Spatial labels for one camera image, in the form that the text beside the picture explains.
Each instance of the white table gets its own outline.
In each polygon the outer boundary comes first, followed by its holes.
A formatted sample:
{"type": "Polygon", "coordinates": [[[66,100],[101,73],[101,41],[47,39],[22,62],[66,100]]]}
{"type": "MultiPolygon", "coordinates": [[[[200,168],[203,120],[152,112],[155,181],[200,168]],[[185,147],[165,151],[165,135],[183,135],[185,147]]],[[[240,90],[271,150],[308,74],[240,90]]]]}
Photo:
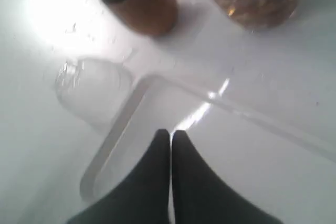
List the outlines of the white table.
{"type": "Polygon", "coordinates": [[[40,210],[61,223],[86,205],[79,180],[104,135],[64,110],[43,79],[66,58],[95,55],[136,79],[159,72],[209,91],[230,78],[231,100],[336,148],[336,0],[302,0],[296,19],[262,34],[240,29],[212,0],[178,1],[176,30],[153,40],[99,0],[0,0],[0,223],[27,223],[40,210]]]}

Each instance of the cylindrical cup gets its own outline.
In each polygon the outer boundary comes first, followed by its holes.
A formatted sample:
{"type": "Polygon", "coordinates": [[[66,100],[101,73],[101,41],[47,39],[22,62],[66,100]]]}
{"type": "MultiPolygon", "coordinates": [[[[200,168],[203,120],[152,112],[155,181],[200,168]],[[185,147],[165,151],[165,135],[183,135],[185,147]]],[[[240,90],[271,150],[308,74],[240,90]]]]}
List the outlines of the cylindrical cup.
{"type": "Polygon", "coordinates": [[[137,33],[160,36],[177,20],[176,0],[102,0],[129,28],[137,33]]]}

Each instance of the copper cup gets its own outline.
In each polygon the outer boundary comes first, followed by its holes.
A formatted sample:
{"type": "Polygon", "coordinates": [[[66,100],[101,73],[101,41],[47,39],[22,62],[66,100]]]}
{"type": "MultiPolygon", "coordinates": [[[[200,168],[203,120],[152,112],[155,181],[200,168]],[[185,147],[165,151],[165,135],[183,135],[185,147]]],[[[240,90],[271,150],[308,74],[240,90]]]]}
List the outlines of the copper cup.
{"type": "Polygon", "coordinates": [[[176,0],[102,0],[129,28],[137,33],[159,36],[177,20],[176,0]]]}

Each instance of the white tray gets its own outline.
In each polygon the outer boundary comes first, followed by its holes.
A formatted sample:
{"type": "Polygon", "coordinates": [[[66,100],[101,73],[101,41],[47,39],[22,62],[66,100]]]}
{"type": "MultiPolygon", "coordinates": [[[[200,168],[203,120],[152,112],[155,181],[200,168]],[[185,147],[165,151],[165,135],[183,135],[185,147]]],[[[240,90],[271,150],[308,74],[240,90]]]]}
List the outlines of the white tray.
{"type": "Polygon", "coordinates": [[[336,220],[336,151],[326,142],[164,77],[139,81],[87,168],[82,197],[93,202],[122,181],[157,129],[187,130],[212,169],[286,224],[336,220]]]}

